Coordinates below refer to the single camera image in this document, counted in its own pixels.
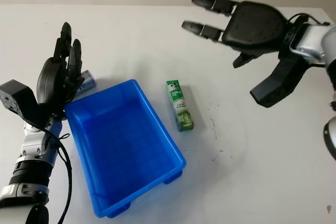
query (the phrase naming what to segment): robot finger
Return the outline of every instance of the robot finger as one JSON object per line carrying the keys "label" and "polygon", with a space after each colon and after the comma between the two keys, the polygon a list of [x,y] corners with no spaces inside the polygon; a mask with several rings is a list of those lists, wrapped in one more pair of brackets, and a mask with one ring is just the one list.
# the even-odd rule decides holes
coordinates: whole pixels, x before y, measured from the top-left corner
{"label": "robot finger", "polygon": [[184,21],[182,24],[182,28],[200,37],[211,39],[213,42],[221,42],[221,37],[224,32],[224,30],[221,30],[219,28],[203,25],[192,21]]}
{"label": "robot finger", "polygon": [[192,0],[192,3],[225,16],[231,16],[235,6],[238,4],[238,2],[231,0]]}

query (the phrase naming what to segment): table surface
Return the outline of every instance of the table surface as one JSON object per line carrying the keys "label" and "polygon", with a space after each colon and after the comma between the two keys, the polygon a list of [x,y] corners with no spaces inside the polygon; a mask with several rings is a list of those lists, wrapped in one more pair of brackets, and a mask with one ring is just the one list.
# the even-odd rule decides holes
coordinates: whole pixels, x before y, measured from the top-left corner
{"label": "table surface", "polygon": [[[290,17],[321,9],[280,8]],[[233,69],[238,53],[181,29],[183,20],[225,28],[228,18],[197,7],[0,5],[0,83],[16,79],[34,92],[54,52],[63,22],[82,44],[82,69],[105,89],[137,79],[187,160],[183,175],[132,202],[114,219],[98,219],[72,136],[64,140],[73,167],[73,193],[64,223],[335,223],[335,162],[322,129],[333,116],[332,86],[310,69],[292,95],[272,108],[249,91],[277,64],[269,54]],[[195,121],[177,131],[165,92],[179,79]],[[70,132],[64,122],[62,133]],[[24,138],[23,121],[0,106],[0,187],[7,185]],[[50,223],[68,190],[57,158],[50,178]]]}

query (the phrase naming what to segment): robotic arm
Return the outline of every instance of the robotic arm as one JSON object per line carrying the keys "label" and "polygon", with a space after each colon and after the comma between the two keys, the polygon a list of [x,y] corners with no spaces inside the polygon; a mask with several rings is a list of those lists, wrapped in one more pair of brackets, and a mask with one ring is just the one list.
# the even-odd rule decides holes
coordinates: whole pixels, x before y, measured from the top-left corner
{"label": "robotic arm", "polygon": [[[231,16],[225,30],[185,21],[182,27],[240,51],[238,68],[269,52],[279,52],[279,63],[264,81],[250,91],[254,100],[269,108],[291,94],[310,67],[325,67],[334,88],[331,106],[336,111],[336,25],[320,23],[299,13],[287,20],[275,8],[249,1],[192,0],[211,12]],[[336,159],[336,117],[324,127],[324,141]]]}
{"label": "robotic arm", "polygon": [[71,165],[59,133],[65,120],[64,106],[70,102],[84,78],[81,76],[81,47],[75,39],[71,46],[71,27],[64,23],[57,39],[54,56],[47,59],[37,83],[37,101],[33,91],[11,80],[0,86],[0,100],[5,108],[24,121],[25,139],[9,185],[0,192],[0,215],[20,207],[26,224],[47,224],[48,184],[59,149],[62,149],[69,176],[69,193],[63,222],[71,198]]}

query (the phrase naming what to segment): white tabletop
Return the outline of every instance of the white tabletop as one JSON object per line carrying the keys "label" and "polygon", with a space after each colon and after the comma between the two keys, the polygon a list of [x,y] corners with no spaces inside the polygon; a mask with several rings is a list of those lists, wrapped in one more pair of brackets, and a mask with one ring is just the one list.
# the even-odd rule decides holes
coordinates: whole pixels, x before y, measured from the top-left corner
{"label": "white tabletop", "polygon": [[[329,20],[321,9],[280,10]],[[64,144],[74,187],[64,223],[335,223],[336,209],[327,211],[336,208],[335,161],[322,136],[333,116],[326,72],[308,70],[292,95],[265,109],[249,91],[273,71],[277,55],[233,69],[238,53],[181,29],[185,19],[228,23],[197,7],[0,5],[0,83],[16,79],[35,92],[67,21],[82,44],[82,69],[99,89],[137,79],[187,160],[178,180],[155,187],[114,219],[98,219],[71,136]],[[177,131],[165,92],[172,79],[182,85],[193,131]],[[67,122],[62,132],[70,132]],[[0,105],[0,187],[11,178],[23,138],[23,120]],[[63,211],[67,183],[58,158],[50,223]]]}

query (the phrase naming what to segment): blue tray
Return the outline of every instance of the blue tray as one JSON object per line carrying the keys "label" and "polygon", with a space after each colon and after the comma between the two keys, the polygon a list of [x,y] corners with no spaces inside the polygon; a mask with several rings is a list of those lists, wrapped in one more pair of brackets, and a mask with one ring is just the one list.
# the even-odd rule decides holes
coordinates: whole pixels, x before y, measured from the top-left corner
{"label": "blue tray", "polygon": [[98,217],[113,218],[181,176],[186,161],[137,81],[72,102],[65,112]]}

